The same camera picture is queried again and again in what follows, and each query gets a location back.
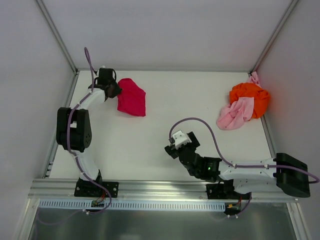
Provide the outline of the magenta t shirt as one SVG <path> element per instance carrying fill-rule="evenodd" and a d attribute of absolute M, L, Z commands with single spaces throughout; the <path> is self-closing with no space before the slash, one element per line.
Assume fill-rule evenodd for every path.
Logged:
<path fill-rule="evenodd" d="M 141 89 L 131 78 L 123 78 L 118 82 L 122 89 L 117 96 L 117 110 L 135 116 L 146 116 L 146 92 Z"/>

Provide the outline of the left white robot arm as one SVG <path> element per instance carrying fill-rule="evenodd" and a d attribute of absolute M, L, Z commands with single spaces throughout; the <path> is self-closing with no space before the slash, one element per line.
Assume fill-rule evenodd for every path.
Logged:
<path fill-rule="evenodd" d="M 91 84 L 84 96 L 74 105 L 60 107 L 57 111 L 56 142 L 72 156 L 79 171 L 74 196 L 91 198 L 116 198 L 118 183 L 102 178 L 90 153 L 93 133 L 90 110 L 118 96 L 122 89 L 117 83 L 116 71 L 100 67 L 91 73 Z"/>

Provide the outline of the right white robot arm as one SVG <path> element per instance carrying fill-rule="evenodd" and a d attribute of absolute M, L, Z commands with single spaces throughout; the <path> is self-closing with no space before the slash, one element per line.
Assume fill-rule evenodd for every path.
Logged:
<path fill-rule="evenodd" d="M 190 176 L 207 183 L 222 183 L 221 192 L 228 199 L 238 194 L 277 190 L 296 198 L 311 196 L 308 166 L 286 153 L 277 153 L 275 158 L 248 165 L 242 161 L 226 163 L 219 157 L 201 156 L 196 152 L 199 146 L 193 132 L 179 130 L 164 150 L 173 159 L 178 159 Z"/>

